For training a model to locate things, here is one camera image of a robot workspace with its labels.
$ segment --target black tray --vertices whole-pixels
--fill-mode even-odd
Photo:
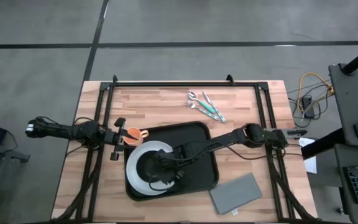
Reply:
[[[208,127],[199,121],[147,128],[144,130],[149,131],[149,136],[144,139],[144,142],[162,141],[171,147],[176,147],[190,141],[211,139]],[[134,149],[124,150],[125,171],[129,155],[133,150]],[[127,177],[125,176],[126,192],[131,199],[135,201],[143,201],[209,190],[215,187],[219,180],[218,165],[216,164],[216,158],[213,152],[206,154],[194,164],[184,167],[183,171],[185,171],[185,174],[191,180],[185,187],[175,184],[168,191],[160,195],[149,196],[136,191],[129,184]]]

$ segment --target black floor stripe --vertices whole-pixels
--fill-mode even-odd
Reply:
[[[103,49],[174,48],[174,47],[296,47],[358,45],[355,41],[275,41],[275,42],[150,42],[150,43],[103,43]]]
[[[92,44],[0,44],[0,49],[83,49]]]
[[[94,32],[92,48],[91,48],[91,51],[89,52],[88,61],[86,63],[86,67],[85,67],[83,81],[88,81],[91,77],[93,62],[94,62],[94,58],[96,56],[96,51],[98,49],[98,43],[99,43],[100,35],[102,33],[104,17],[106,16],[108,4],[109,4],[109,0],[103,1],[102,8],[101,8],[100,14],[99,14],[98,26],[96,27],[96,30]]]
[[[96,36],[100,39],[101,28]],[[358,45],[358,40],[345,41],[273,41],[273,42],[149,42],[149,43],[103,43],[103,44],[0,44],[0,49],[96,49],[174,48],[174,47],[307,47]]]

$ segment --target yellow cable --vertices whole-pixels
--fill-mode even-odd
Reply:
[[[296,108],[298,109],[298,111],[304,112],[304,110],[300,107],[300,101],[301,101],[301,95],[302,95],[302,83],[303,83],[303,78],[308,76],[308,75],[314,75],[317,78],[319,78],[328,88],[330,88],[330,95],[332,96],[334,94],[334,89],[333,86],[330,85],[329,83],[327,83],[323,78],[321,78],[321,76],[317,75],[316,73],[313,72],[306,72],[305,74],[302,75],[302,77],[299,79],[299,92],[298,92],[298,99],[296,100]],[[322,96],[321,98],[319,98],[317,101],[321,101],[324,100],[326,97]]]

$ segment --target utensil with teal handle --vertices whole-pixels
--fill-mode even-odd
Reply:
[[[206,95],[206,93],[204,91],[203,91],[203,95],[204,95],[205,100],[216,110],[216,113],[221,118],[222,123],[225,123],[226,119],[224,119],[223,115],[219,112],[219,110],[216,108],[216,106],[214,106],[214,104],[212,103],[212,101],[209,99],[209,97]]]
[[[215,110],[210,107],[207,103],[197,99],[197,96],[193,93],[193,92],[188,92],[187,95],[189,96],[189,98],[191,100],[196,100],[198,101],[199,104],[201,104],[202,106],[204,106],[205,109],[207,109],[209,112],[211,112],[212,114],[215,113]]]
[[[194,103],[192,103],[190,100],[188,100],[188,101],[186,102],[186,104],[187,104],[187,106],[189,106],[191,109],[196,108],[196,109],[198,109],[199,111],[203,112],[204,114],[206,114],[206,115],[212,117],[213,119],[219,120],[219,118],[218,118],[217,116],[215,116],[215,115],[213,115],[213,114],[211,114],[211,113],[209,113],[209,112],[207,112],[207,111],[205,111],[205,110],[203,110],[203,109],[200,109],[200,108],[196,107],[196,105],[195,105]]]

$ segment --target gray cloth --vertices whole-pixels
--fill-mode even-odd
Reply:
[[[221,184],[209,194],[216,213],[221,215],[262,196],[252,173]]]

